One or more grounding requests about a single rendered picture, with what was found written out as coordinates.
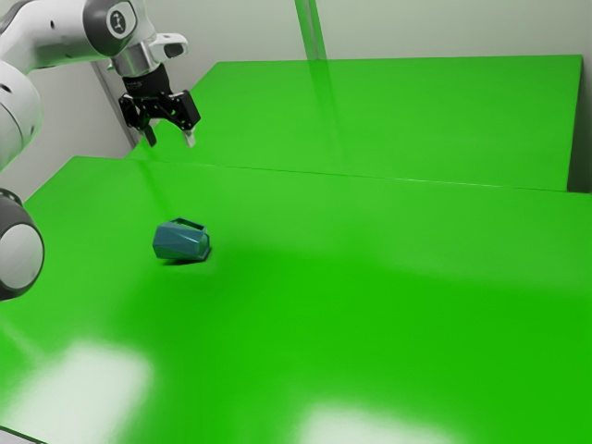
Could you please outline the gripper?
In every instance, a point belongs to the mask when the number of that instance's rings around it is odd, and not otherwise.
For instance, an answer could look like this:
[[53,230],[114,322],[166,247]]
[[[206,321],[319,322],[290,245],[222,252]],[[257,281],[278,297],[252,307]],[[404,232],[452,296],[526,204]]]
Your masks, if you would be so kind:
[[201,115],[188,90],[173,93],[163,64],[138,77],[123,77],[125,93],[118,104],[128,127],[140,132],[150,147],[156,145],[151,116],[165,116],[183,133],[188,147],[193,147],[195,127]]

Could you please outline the teal faceted mug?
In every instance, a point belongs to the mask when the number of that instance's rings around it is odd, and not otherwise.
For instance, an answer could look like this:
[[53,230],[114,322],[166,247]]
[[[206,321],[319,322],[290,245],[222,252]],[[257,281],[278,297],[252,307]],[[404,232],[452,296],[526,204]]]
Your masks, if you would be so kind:
[[157,226],[153,249],[157,258],[202,262],[211,252],[206,226],[185,218],[176,218]]

